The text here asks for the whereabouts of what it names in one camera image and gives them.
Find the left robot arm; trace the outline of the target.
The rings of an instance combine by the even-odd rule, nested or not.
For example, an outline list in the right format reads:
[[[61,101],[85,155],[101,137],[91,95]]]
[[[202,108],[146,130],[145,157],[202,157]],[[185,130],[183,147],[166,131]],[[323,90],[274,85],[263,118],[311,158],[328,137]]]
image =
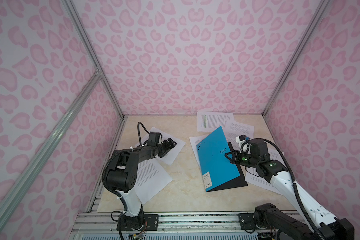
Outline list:
[[[148,133],[143,142],[135,148],[115,150],[107,161],[102,172],[102,183],[106,190],[121,200],[124,211],[118,217],[118,224],[138,229],[144,224],[144,209],[134,186],[138,178],[140,163],[155,157],[163,158],[177,143],[172,139],[163,139],[159,132]]]

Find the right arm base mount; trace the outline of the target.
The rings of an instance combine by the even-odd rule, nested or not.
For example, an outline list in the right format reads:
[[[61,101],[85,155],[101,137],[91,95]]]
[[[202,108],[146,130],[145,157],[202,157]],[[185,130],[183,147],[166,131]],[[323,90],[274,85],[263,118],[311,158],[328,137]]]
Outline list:
[[[241,227],[241,230],[253,234],[255,232],[261,232],[261,231],[275,231],[276,229],[274,227],[271,227],[270,225],[266,226],[263,224],[256,224],[254,213],[241,213],[238,214],[239,217],[239,224]]]

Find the printed paper sheet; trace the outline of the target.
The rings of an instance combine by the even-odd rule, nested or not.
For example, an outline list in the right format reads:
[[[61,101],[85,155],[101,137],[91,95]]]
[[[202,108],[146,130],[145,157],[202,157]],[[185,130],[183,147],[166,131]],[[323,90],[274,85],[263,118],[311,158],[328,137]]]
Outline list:
[[[199,160],[199,154],[198,154],[198,150],[197,150],[197,145],[204,140],[208,135],[203,135],[203,136],[199,136],[199,137],[190,137],[190,143],[191,143],[191,147],[193,149],[195,158],[196,158],[196,162],[199,166],[199,168],[201,169],[201,165],[200,165],[200,160]]]

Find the blue black file folder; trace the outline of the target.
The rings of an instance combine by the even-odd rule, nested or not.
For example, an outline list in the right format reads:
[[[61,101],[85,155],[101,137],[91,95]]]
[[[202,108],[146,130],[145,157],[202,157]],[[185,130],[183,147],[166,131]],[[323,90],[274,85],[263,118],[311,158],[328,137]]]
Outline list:
[[[197,145],[201,173],[206,192],[248,186],[241,167],[231,164],[225,154],[233,149],[222,127],[210,133]]]

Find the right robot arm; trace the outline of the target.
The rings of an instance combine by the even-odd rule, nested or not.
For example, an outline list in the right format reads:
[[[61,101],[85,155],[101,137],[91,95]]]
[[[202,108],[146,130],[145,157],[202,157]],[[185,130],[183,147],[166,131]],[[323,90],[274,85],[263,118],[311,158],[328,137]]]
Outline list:
[[[279,148],[282,160],[272,160],[268,145],[275,144],[262,138],[250,139],[246,135],[236,138],[239,150],[232,150],[225,157],[234,165],[256,169],[258,176],[276,188],[303,217],[299,222],[271,203],[257,206],[250,222],[242,220],[243,230],[277,230],[293,240],[353,240],[355,228],[346,218],[339,219],[317,202],[296,180],[285,156]]]

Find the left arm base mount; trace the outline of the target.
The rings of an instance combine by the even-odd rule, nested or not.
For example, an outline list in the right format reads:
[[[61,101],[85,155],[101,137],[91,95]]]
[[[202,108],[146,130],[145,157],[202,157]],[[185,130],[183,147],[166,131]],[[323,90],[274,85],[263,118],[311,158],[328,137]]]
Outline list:
[[[137,217],[129,217],[122,215],[118,219],[118,231],[157,231],[159,223],[159,215],[143,214]]]

